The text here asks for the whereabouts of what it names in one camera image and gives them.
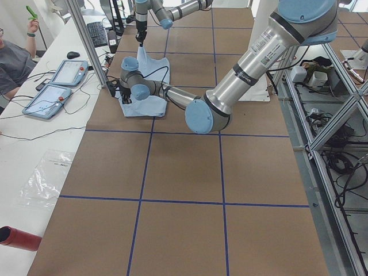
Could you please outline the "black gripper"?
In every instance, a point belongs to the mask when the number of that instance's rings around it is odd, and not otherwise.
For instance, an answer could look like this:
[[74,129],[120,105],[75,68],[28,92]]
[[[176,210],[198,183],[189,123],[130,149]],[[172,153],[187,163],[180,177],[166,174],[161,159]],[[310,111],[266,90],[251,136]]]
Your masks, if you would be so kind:
[[131,104],[131,90],[124,87],[117,79],[106,82],[107,88],[114,98],[121,98],[123,104]]
[[146,28],[137,29],[136,40],[139,42],[140,47],[144,46],[144,40],[146,39],[146,35],[147,35]]

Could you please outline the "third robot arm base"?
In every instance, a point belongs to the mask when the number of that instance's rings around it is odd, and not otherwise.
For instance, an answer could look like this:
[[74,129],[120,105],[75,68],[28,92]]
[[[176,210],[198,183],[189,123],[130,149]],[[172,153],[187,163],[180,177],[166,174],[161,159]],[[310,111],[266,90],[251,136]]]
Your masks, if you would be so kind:
[[367,40],[358,50],[341,50],[344,57],[343,63],[349,69],[365,70],[367,69]]

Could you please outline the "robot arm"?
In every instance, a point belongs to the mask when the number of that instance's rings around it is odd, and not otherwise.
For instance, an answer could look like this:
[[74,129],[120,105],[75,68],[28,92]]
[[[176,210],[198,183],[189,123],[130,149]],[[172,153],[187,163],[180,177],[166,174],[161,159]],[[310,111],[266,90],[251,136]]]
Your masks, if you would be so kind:
[[136,40],[138,41],[139,46],[143,46],[147,35],[149,11],[153,11],[156,19],[160,23],[160,26],[163,29],[168,30],[172,27],[174,21],[180,20],[196,11],[204,11],[209,8],[212,3],[213,1],[211,0],[193,0],[179,6],[166,9],[163,6],[163,1],[135,1],[135,22],[137,29]]
[[269,68],[293,46],[333,41],[337,34],[339,1],[279,1],[269,15],[267,28],[249,46],[220,83],[202,96],[172,87],[162,80],[148,80],[134,57],[126,57],[118,79],[108,88],[118,88],[123,103],[150,95],[169,100],[185,111],[187,126],[198,134],[221,131],[232,118],[232,107]]

